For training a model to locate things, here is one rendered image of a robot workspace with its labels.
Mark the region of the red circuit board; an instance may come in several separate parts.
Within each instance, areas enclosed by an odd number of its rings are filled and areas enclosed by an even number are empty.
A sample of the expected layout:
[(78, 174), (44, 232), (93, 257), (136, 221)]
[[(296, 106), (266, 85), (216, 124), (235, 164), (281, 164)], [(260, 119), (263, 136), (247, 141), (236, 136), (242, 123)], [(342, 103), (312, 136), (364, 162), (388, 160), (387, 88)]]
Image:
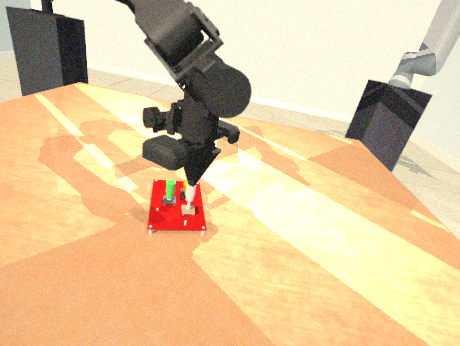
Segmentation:
[(149, 212), (149, 235), (156, 230), (206, 231), (200, 183), (154, 180)]

